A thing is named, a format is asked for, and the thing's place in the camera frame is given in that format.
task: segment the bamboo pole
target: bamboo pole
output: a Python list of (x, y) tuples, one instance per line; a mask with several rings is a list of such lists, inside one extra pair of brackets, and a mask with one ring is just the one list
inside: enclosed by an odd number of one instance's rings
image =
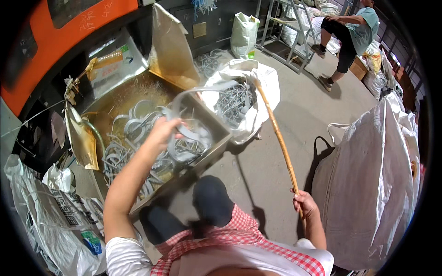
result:
[[(276, 137), (278, 138), (279, 144), (281, 145), (282, 154), (284, 155), (284, 159), (286, 160), (287, 169), (289, 170), (290, 179), (292, 180), (293, 190), (295, 191), (295, 194), (299, 195), (298, 183), (296, 182), (295, 172), (293, 171), (292, 162), (290, 161), (289, 153), (287, 151), (286, 144), (284, 143), (284, 139), (282, 138), (281, 131), (279, 130), (278, 123), (276, 122), (275, 116), (273, 115), (273, 111), (270, 108), (270, 104), (267, 101), (263, 88), (261, 87), (261, 82), (257, 79), (255, 79), (255, 86), (258, 89), (259, 93), (261, 94), (264, 103), (266, 104), (270, 121), (272, 122), (273, 125), (273, 130), (275, 131)], [(302, 214), (302, 209), (299, 209), (299, 215), (301, 216), (301, 219), (304, 218)]]

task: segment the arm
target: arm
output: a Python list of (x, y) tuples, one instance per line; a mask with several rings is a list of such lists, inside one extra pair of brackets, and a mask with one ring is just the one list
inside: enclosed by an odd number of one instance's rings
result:
[(306, 228), (305, 237), (309, 239), (317, 249), (327, 250), (327, 241), (325, 239), (324, 228), (322, 227), (321, 215), (318, 205), (308, 192), (299, 191), (299, 195), (294, 194), (293, 206), (295, 210), (302, 212), (305, 217)]
[(328, 21), (337, 21), (339, 23), (352, 23), (364, 25), (367, 24), (362, 15), (348, 15), (348, 16), (327, 16), (325, 19)]
[(181, 124), (180, 119), (166, 122), (165, 117), (159, 118), (146, 141), (112, 182), (103, 211), (106, 243), (115, 237), (136, 238), (129, 220), (129, 212), (149, 175), (152, 164), (167, 148), (167, 140), (179, 124)]

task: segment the white t-shirt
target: white t-shirt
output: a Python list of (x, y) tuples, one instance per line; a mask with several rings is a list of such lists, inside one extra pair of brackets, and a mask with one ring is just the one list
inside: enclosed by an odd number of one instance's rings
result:
[[(295, 247), (276, 242), (274, 244), (317, 259), (324, 267), (326, 276), (332, 272), (332, 254), (316, 249), (305, 238), (300, 239)], [(109, 276), (148, 276), (153, 267), (143, 246), (132, 238), (112, 238), (106, 244), (106, 256)], [(206, 246), (194, 249), (172, 263), (169, 276), (206, 276), (222, 267), (254, 268), (281, 276), (309, 276), (305, 270), (286, 258), (253, 245)]]

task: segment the person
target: person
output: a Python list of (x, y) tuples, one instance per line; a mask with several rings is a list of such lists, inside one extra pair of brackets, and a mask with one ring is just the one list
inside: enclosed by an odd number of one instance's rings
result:
[(329, 78), (318, 77), (328, 92), (332, 90), (332, 85), (347, 73), (356, 55), (362, 55), (376, 37), (379, 18), (373, 9), (374, 0), (360, 1), (364, 7), (356, 15), (324, 18), (321, 25), (321, 43), (312, 45), (312, 51), (325, 58), (325, 46), (332, 34), (342, 43), (336, 71)]
[(193, 190), (193, 205), (206, 222), (202, 237), (194, 237), (189, 227), (159, 206), (141, 209), (146, 236), (163, 255), (152, 264), (137, 240), (129, 212), (153, 162), (181, 123), (180, 119), (158, 119), (109, 188), (103, 211), (109, 276), (330, 275), (334, 259), (326, 250), (318, 206), (308, 193), (300, 191), (293, 197), (294, 209), (304, 213), (306, 239), (288, 246), (266, 240), (257, 221), (230, 200), (226, 187), (214, 176), (200, 178)]

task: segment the shoe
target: shoe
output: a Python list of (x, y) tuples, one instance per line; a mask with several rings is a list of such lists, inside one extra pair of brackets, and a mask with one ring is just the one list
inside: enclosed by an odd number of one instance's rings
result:
[(317, 53), (318, 56), (320, 56), (321, 58), (325, 58), (325, 51), (324, 52), (321, 51), (321, 47), (319, 46), (319, 44), (312, 45), (311, 49), (314, 53)]
[(325, 90), (327, 90), (327, 92), (331, 92), (332, 85), (328, 83), (327, 78), (324, 78), (323, 76), (319, 76), (318, 81), (324, 86), (324, 88), (325, 88)]

